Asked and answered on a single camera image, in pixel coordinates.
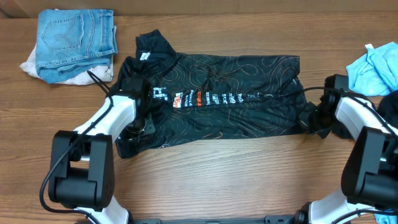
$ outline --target denim pocket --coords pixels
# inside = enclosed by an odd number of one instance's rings
[[[51,51],[79,48],[84,35],[83,26],[82,14],[50,21],[42,34],[42,40]]]

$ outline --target black cloth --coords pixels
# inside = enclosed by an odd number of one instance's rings
[[[398,90],[385,96],[377,112],[393,127],[398,128]]]
[[[158,30],[136,37],[136,43],[136,58],[125,59],[113,88],[123,89],[131,77],[146,78],[154,88],[148,112],[156,131],[138,136],[125,129],[116,140],[122,158],[199,139],[303,132],[296,117],[306,104],[304,94],[284,97],[303,89],[298,56],[176,53]]]

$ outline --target white cloth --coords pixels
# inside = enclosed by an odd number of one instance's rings
[[[19,67],[29,75],[41,79],[37,75],[36,71],[36,45],[33,48],[32,53],[30,53],[27,61],[22,63]],[[111,82],[113,78],[113,55],[111,57],[111,64],[109,67],[105,65],[97,65],[94,68],[89,69],[89,71],[93,72],[102,81]],[[73,78],[58,83],[67,85],[88,85],[94,83],[94,81],[90,78],[87,72],[82,72]]]

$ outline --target wooden table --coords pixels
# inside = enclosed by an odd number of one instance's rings
[[[176,51],[188,54],[299,55],[304,87],[346,74],[345,66],[366,52],[365,44],[378,47],[398,39],[396,12],[133,16],[115,21],[116,74],[124,58],[135,55],[135,36],[159,29]],[[84,123],[103,104],[104,94],[96,85],[48,85],[19,68],[35,45],[36,23],[0,20],[0,223],[73,223],[84,218],[49,213],[40,206],[39,187],[49,170],[53,135]],[[318,103],[321,93],[307,92],[307,100]],[[340,186],[353,145],[333,134],[324,140],[307,135],[206,140],[124,160],[115,148],[115,195],[135,218],[290,214]]]

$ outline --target blue jeans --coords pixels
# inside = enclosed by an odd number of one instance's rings
[[[47,83],[109,66],[117,52],[112,10],[47,9],[39,15],[36,70]]]

